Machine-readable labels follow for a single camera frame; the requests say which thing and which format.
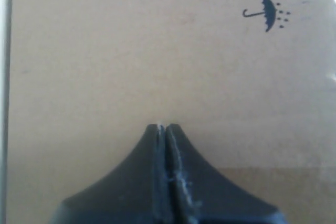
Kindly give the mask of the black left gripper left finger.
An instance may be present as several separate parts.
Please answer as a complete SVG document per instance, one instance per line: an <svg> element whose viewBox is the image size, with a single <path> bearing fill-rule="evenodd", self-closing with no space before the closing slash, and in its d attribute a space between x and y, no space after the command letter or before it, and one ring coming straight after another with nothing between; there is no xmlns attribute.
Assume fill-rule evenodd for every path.
<svg viewBox="0 0 336 224"><path fill-rule="evenodd" d="M63 200L50 223L172 223L164 133L148 125L125 160Z"/></svg>

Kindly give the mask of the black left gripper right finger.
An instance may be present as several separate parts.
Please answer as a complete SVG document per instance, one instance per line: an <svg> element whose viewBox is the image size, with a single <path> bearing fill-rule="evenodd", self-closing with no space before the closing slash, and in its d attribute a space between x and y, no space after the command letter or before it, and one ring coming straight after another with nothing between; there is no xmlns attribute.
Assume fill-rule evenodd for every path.
<svg viewBox="0 0 336 224"><path fill-rule="evenodd" d="M166 163L176 223L286 223L281 211L215 169L178 124L166 128Z"/></svg>

